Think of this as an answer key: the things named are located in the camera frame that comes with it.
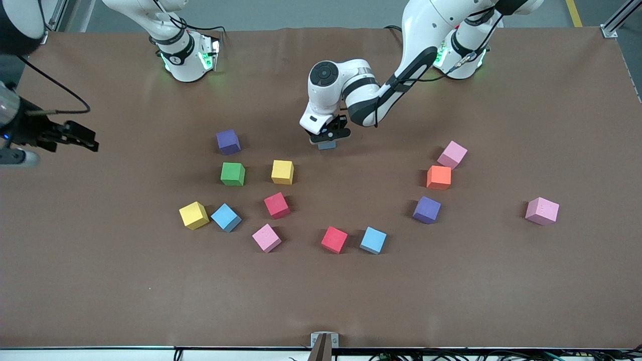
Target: purple cube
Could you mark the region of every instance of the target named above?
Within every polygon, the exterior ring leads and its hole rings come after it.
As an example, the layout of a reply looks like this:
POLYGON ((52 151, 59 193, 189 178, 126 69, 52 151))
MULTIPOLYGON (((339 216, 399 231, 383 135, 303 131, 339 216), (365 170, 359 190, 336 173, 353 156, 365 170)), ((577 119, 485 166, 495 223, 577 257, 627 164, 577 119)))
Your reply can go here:
POLYGON ((428 197, 421 197, 412 216, 414 219, 420 222, 424 222, 425 224, 432 224, 437 220, 439 208, 441 208, 441 203, 436 202, 428 197))
POLYGON ((236 136, 233 129, 217 133, 216 140, 218 141, 218 148, 224 155, 230 155, 241 151, 239 137, 236 136))

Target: light blue cube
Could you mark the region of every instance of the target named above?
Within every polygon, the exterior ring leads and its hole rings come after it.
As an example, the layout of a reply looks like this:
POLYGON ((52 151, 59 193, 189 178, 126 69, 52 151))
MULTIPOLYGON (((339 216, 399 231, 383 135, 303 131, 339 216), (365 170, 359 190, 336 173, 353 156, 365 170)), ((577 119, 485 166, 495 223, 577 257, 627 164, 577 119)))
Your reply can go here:
POLYGON ((232 232, 232 230, 241 223, 241 217, 239 217, 232 208, 225 203, 223 203, 221 208, 214 212, 211 218, 225 232, 232 232))
POLYGON ((320 143, 317 146, 319 147, 319 150, 335 149, 336 148, 336 141, 327 142, 327 143, 320 143))
POLYGON ((361 240, 361 248, 365 249, 368 252, 379 254, 383 248, 383 242, 386 240, 386 234, 384 232, 379 232, 374 228, 368 227, 365 230, 363 239, 361 240))

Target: cube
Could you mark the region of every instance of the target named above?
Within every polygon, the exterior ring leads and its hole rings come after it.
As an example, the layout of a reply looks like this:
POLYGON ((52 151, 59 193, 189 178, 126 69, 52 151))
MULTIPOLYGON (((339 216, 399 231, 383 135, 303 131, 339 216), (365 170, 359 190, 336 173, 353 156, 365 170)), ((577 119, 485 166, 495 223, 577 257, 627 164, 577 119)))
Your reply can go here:
POLYGON ((325 232, 325 236, 321 241, 321 245, 329 249, 330 251, 339 254, 347 238, 347 233, 341 232, 334 227, 328 227, 327 231, 325 232))
POLYGON ((260 230, 256 231, 252 237, 265 253, 273 250, 274 247, 278 246, 281 242, 279 236, 277 236, 269 224, 264 225, 260 230))
POLYGON ((212 219, 228 233, 232 232, 232 230, 241 223, 241 217, 225 203, 212 214, 212 219))
POLYGON ((274 161, 272 164, 272 182, 275 184, 292 184, 294 163, 291 161, 274 161))
POLYGON ((542 197, 528 203, 526 219, 539 225, 549 225, 557 221, 557 211, 560 205, 542 197))
POLYGON ((285 201, 285 197, 281 192, 265 198, 264 202, 265 206, 268 208, 268 212, 270 212, 270 216, 274 219, 279 219, 290 213, 288 203, 285 201))
POLYGON ((442 155, 439 156, 437 162, 442 166, 447 166, 455 169, 455 167, 457 167, 459 163, 462 162, 462 159, 466 155, 466 152, 468 152, 466 148, 460 146, 454 141, 451 141, 446 149, 444 149, 442 155))
POLYGON ((319 147, 319 150, 335 149, 336 141, 319 143, 317 146, 319 147))
POLYGON ((428 197, 421 197, 412 216, 425 224, 433 224, 437 220, 439 208, 441 208, 441 203, 428 197))
POLYGON ((183 218, 185 227, 192 231, 209 223, 205 207, 203 207, 201 203, 194 202, 189 206, 181 208, 179 212, 180 217, 183 218))
POLYGON ((218 148, 223 155, 230 155, 241 151, 239 137, 236 136, 233 129, 216 133, 216 140, 218 142, 218 148))
POLYGON ((223 163, 221 181, 226 186, 242 187, 245 182, 245 167, 241 163, 223 163))
POLYGON ((368 227, 365 230, 360 247, 370 253, 379 254, 381 253, 383 242, 385 242, 385 240, 386 234, 384 232, 368 227))
POLYGON ((450 167, 432 166, 428 170, 426 187, 430 189, 448 189, 451 183, 450 167))

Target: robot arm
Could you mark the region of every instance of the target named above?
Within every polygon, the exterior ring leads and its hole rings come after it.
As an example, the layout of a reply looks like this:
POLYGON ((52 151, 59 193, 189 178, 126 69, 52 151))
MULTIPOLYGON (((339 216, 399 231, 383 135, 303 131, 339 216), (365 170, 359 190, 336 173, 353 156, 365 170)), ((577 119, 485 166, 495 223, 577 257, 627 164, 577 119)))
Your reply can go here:
POLYGON ((197 31, 187 30, 174 12, 188 0, 103 0, 142 26, 160 49, 165 68, 181 82, 193 82, 213 70, 219 43, 197 31))
MULTIPOLYGON (((390 108, 433 65, 438 47, 455 26, 470 14, 498 9, 503 15, 528 13, 543 0, 409 0, 402 19, 403 55, 394 74, 379 85, 366 60, 317 63, 308 76, 309 102, 299 124, 311 143, 349 136, 337 116, 343 99, 353 123, 377 125, 390 108)), ((450 71, 476 58, 473 50, 460 57, 450 71)))

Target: green cube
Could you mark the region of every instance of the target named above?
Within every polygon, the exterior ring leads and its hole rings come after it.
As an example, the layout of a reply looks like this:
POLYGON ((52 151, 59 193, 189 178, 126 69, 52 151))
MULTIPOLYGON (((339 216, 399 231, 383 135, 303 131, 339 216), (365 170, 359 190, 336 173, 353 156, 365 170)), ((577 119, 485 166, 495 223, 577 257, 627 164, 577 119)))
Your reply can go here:
POLYGON ((221 181, 226 186, 242 187, 245 182, 245 168, 241 163, 223 163, 221 181))

